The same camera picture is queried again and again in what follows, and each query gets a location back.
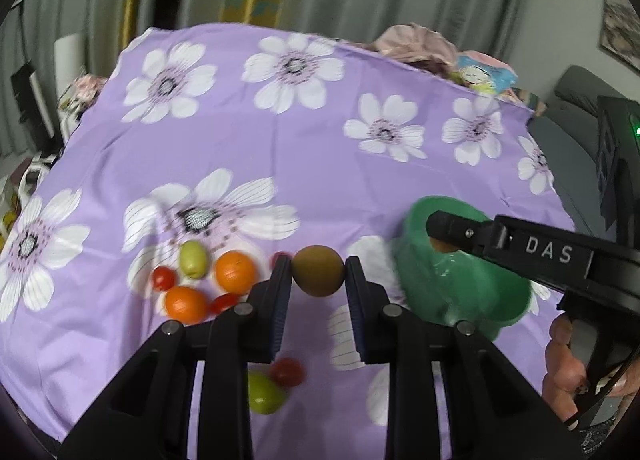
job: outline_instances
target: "green plastic cup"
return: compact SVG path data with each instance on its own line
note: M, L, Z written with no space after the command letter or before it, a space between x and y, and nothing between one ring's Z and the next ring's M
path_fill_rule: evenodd
M404 220L393 252L409 307L425 321L453 326L471 321L489 339L526 313L529 280L466 252L437 252L425 224L436 211L478 222L489 218L469 204L444 196L418 200Z

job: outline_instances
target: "gray sofa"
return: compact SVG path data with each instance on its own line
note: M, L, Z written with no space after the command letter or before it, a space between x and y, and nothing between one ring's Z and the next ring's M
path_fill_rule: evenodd
M615 241L615 224L605 230L596 175L598 96L623 97L585 68L570 66L556 85L544 116L529 133L545 153L562 205L576 231Z

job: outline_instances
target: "finger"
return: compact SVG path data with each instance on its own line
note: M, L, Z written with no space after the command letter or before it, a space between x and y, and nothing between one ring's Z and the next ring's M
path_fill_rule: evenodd
M631 395L640 390L640 358L636 359L625 374L616 382L609 396Z
M622 402L620 402L620 406L618 407L618 413L616 415L616 421L614 422L614 424L611 427L611 429L616 427L618 425L618 423L620 422L620 420L622 420L622 417L625 416L626 410L629 409L629 406L631 406L631 403L634 401L634 397L635 397L635 395L625 395L622 398Z
M571 393L558 388L549 375L542 380L542 399L562 421L574 416L578 411Z
M586 390L587 371L569 347L551 341L546 346L545 362L546 370L558 388L569 393Z
M549 328L550 337L561 345L569 344L574 326L569 321L566 314L562 314L554 319Z

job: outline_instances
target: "floral tablecloth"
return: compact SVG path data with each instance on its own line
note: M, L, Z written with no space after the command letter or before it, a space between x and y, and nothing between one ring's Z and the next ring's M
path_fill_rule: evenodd
M148 30L2 252L0 382L62 440L166 319L149 275L175 266L188 239L216 256L249 253L263 277L278 250L331 246L359 255L399 300L388 242L418 198L572 228L529 116L317 36ZM213 278L194 286L220 292ZM497 340L538 389L557 300L535 286L529 313ZM294 287L281 355L302 361L308 379L279 412L252 415L256 458L381 459L388 370L360 362L343 289L316 299Z

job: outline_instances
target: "white flower print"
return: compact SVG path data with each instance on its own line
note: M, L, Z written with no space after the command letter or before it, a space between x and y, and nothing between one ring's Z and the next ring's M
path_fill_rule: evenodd
M360 97L359 119L347 120L344 135L349 138L367 139L361 141L361 150L369 153L389 154L398 162L407 162L409 155L426 158L419 148L424 141L423 126L403 126L418 113L418 107L410 101L404 102L402 96L392 95L384 106L374 94Z
M390 249L382 236L363 236L347 249L347 256L358 256L365 278L385 287L389 301L406 307L404 292L393 264ZM356 350L348 305L335 310L328 321L329 336L334 340L331 362L336 370L362 368Z
M442 141L458 144L454 156L460 164L476 166L481 153L498 158L502 153L500 139L504 133L498 103L494 98L479 96L474 102L466 98L453 101L457 115L442 126Z
M533 315L538 315L540 307L538 306L538 298L542 301L548 301L551 299L551 291L543 284L531 281L531 302L529 303L529 312Z
M117 77L118 75L120 75L120 70L122 70L122 54L126 52L131 52L135 47L137 47L140 43L142 43L149 36L149 34L153 32L153 30L154 28L150 26L142 34L140 34L140 36L138 36L137 38L134 38L131 41L131 43L127 45L127 47L118 56L116 68L113 69L113 72L111 73L111 77L109 77L109 79L113 79L114 77Z
M0 254L0 321L5 322L18 304L37 312L47 307L55 284L50 270L67 265L82 252L90 229L84 225L60 227L73 213L82 191L65 189L42 208L33 196L18 218Z
M218 71L215 65L191 69L205 50L203 44L184 42L174 46L168 56L161 49L149 52L142 64L144 76L127 85L124 105L137 106L122 122L142 118L143 123L152 124L169 112L178 119L194 115L200 106L195 98L211 89Z
M178 252L185 241L200 241L214 260L228 250L245 252L254 259L260 278L265 279L269 275L268 259L247 237L283 240L300 226L295 208L265 205L275 195L273 178L254 180L227 192L232 179L231 171L217 169L193 191L180 184L166 184L127 208L122 252L133 250L146 236L168 237L141 249L127 277L131 290L145 299L154 298L158 313L164 313L165 294L153 290L151 272L158 265L178 269ZM182 276L179 279L182 284L197 283ZM219 289L214 275L209 280Z
M360 360L360 354L356 350L349 305L338 307L329 316L327 329L329 337L334 340L334 348L331 350L330 359L336 370L346 372L366 366Z
M529 138L519 136L520 145L527 155L518 161L518 177L520 180L529 180L529 189L534 195L542 194L547 186L554 187L554 176L546 164L545 155L540 151L537 143L529 135Z
M367 390L367 414L372 423L386 426L389 416L389 365L373 377Z
M385 287L391 303L407 306L391 249L382 236L361 237L349 246L347 256L357 256L360 259L367 281Z
M335 57L335 43L315 39L309 43L305 34L293 33L286 42L269 36L258 44L264 52L252 55L244 63L242 81L261 83L271 79L258 91L254 104L275 114L286 112L297 95L306 108L317 110L326 104L324 81L344 77L344 62Z

